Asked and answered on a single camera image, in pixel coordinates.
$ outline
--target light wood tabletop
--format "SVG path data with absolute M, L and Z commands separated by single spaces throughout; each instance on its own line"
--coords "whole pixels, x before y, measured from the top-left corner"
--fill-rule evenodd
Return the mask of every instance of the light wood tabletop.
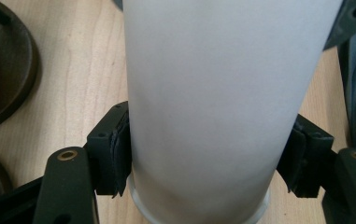
M 110 0 L 2 0 L 31 31 L 40 66 L 34 89 L 0 125 L 0 162 L 15 187 L 43 175 L 54 151 L 83 146 L 94 125 L 126 101 L 123 16 Z M 336 50 L 323 53 L 300 113 L 347 146 L 348 122 Z M 259 223 L 324 223 L 321 197 L 296 199 L 279 174 Z M 148 223 L 129 190 L 98 197 L 101 223 Z

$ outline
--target wooden surface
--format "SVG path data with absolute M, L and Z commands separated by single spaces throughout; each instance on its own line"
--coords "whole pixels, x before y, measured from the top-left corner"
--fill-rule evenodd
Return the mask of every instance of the wooden surface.
M 48 156 L 83 146 L 114 104 L 127 100 L 122 13 L 109 0 L 3 0 L 27 25 L 40 53 L 39 78 L 23 106 L 0 125 L 0 162 L 14 186 L 43 175 Z M 335 49 L 320 60 L 302 115 L 345 147 L 347 118 Z M 259 223 L 324 223 L 320 200 L 296 199 L 278 174 Z M 147 223 L 126 191 L 99 197 L 101 223 Z

